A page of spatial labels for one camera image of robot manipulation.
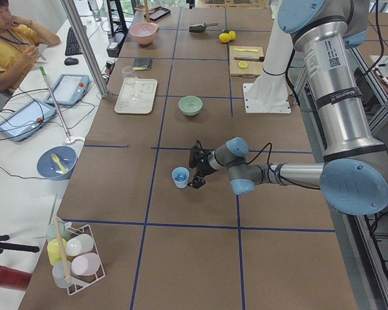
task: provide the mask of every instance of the black mouse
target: black mouse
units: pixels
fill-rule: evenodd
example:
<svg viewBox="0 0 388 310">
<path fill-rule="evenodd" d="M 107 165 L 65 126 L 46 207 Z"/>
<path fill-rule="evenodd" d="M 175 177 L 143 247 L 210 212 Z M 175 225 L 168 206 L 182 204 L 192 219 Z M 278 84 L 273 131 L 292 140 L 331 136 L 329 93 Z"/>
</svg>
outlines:
<svg viewBox="0 0 388 310">
<path fill-rule="evenodd" d="M 79 59 L 75 57 L 68 57 L 65 59 L 65 65 L 71 66 L 71 65 L 77 65 L 79 63 Z"/>
</svg>

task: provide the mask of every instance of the drinking glass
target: drinking glass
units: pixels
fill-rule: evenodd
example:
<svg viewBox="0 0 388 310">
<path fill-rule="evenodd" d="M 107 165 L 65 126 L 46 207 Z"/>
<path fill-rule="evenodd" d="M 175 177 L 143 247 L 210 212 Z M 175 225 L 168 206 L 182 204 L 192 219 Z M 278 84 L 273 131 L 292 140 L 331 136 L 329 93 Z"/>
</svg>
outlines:
<svg viewBox="0 0 388 310">
<path fill-rule="evenodd" d="M 140 95 L 135 92 L 135 84 L 138 80 L 138 77 L 136 76 L 136 72 L 133 67 L 128 66 L 124 67 L 122 69 L 122 77 L 124 78 L 125 84 L 132 87 L 132 94 L 130 99 L 131 100 L 138 100 L 140 99 Z"/>
</svg>

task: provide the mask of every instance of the keyboard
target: keyboard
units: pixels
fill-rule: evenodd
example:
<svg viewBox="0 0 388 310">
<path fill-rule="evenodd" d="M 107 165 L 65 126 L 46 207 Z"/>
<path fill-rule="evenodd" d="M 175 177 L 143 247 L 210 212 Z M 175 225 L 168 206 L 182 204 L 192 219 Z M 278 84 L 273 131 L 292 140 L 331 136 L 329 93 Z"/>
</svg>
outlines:
<svg viewBox="0 0 388 310">
<path fill-rule="evenodd" d="M 86 33 L 86 26 L 82 25 L 82 27 Z M 65 56 L 73 56 L 79 54 L 82 54 L 82 51 L 80 50 L 79 42 L 76 39 L 73 29 L 72 27 L 70 27 L 67 32 Z"/>
</svg>

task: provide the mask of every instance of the green bowl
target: green bowl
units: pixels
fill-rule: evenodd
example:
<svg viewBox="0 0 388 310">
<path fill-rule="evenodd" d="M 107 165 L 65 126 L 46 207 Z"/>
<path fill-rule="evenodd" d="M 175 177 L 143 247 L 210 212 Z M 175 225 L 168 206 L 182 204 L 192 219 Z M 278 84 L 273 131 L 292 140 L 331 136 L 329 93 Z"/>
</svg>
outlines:
<svg viewBox="0 0 388 310">
<path fill-rule="evenodd" d="M 188 116 L 198 114 L 202 108 L 202 101 L 196 96 L 186 96 L 178 103 L 181 112 Z"/>
</svg>

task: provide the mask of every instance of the cutting board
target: cutting board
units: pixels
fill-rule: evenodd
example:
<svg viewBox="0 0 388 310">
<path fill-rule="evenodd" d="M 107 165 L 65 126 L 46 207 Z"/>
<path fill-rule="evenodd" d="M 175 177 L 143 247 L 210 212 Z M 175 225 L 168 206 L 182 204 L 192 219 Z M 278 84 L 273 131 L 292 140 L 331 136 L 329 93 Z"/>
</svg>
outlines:
<svg viewBox="0 0 388 310">
<path fill-rule="evenodd" d="M 240 52 L 235 50 L 235 48 L 240 49 L 252 49 L 257 50 L 257 52 Z M 230 57 L 230 75 L 231 76 L 243 76 L 243 75 L 251 75 L 251 76 L 260 76 L 263 71 L 263 62 L 262 61 L 250 61 L 247 60 L 248 66 L 245 69 L 239 68 L 239 62 L 242 60 L 234 59 L 234 56 L 259 56 L 263 57 L 263 48 L 259 46 L 230 46 L 229 57 Z"/>
</svg>

